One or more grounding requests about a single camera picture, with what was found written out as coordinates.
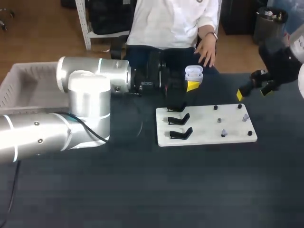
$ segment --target hand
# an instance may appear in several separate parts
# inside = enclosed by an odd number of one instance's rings
[[[205,38],[199,43],[198,47],[195,50],[195,54],[200,53],[200,58],[199,58],[199,63],[203,61],[205,58],[204,62],[204,67],[208,64],[210,60],[210,65],[209,67],[214,66],[215,64],[215,45],[216,45],[216,38],[212,34],[207,34]]]

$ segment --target white basket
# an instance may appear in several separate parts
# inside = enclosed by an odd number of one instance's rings
[[[57,62],[14,64],[0,85],[0,114],[67,109],[68,97],[56,82]]]

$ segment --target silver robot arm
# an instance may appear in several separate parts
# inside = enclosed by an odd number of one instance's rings
[[[57,83],[68,93],[69,113],[105,140],[65,114],[4,115],[0,116],[0,163],[105,144],[110,138],[111,93],[129,91],[131,68],[124,60],[63,57],[58,62]]]
[[[290,49],[303,65],[299,72],[299,90],[304,98],[304,24],[290,36]]]

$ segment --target screw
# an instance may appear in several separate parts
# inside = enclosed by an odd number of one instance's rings
[[[249,119],[249,115],[248,115],[248,114],[245,114],[244,117],[243,117],[243,122],[246,122],[247,119]]]
[[[225,129],[222,130],[222,137],[226,137],[228,135],[227,131]]]

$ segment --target black bag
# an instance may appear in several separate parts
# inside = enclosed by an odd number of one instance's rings
[[[123,0],[90,0],[89,21],[98,35],[129,31],[133,22],[133,10]]]
[[[70,8],[70,9],[76,9],[76,2],[75,0],[60,0],[61,6]]]

